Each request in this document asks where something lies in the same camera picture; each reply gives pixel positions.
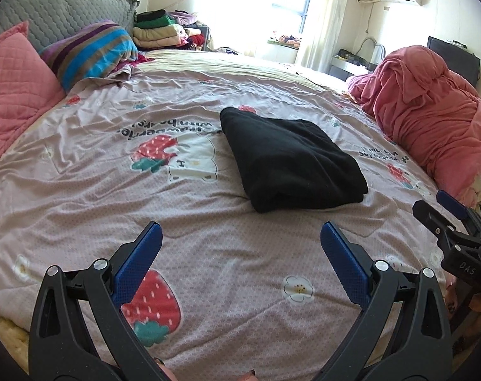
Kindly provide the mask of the right hand thumb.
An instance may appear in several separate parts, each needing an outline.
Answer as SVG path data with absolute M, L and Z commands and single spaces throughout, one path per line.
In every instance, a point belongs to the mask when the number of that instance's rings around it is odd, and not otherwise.
M 458 326 L 468 316 L 474 317 L 473 325 L 481 328 L 481 291 L 459 280 L 447 281 L 445 306 L 451 325 Z

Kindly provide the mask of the left hand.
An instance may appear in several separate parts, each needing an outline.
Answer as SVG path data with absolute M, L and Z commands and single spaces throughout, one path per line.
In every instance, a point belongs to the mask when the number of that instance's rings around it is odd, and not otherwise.
M 153 357 L 153 361 L 156 362 L 158 367 L 163 370 L 164 374 L 166 374 L 170 380 L 180 380 L 180 378 L 177 377 L 177 374 L 175 371 L 173 371 L 168 365 L 164 363 L 164 361 L 160 358 Z M 235 377 L 233 376 L 228 376 L 226 378 L 223 378 L 222 376 L 218 376 L 215 373 L 204 373 L 200 374 L 200 376 L 196 376 L 195 380 L 206 380 L 206 381 L 216 381 L 216 380 L 237 380 L 237 381 L 259 381 L 260 379 L 256 375 L 255 370 L 250 370 L 247 372 L 244 372 L 241 375 L 237 375 Z

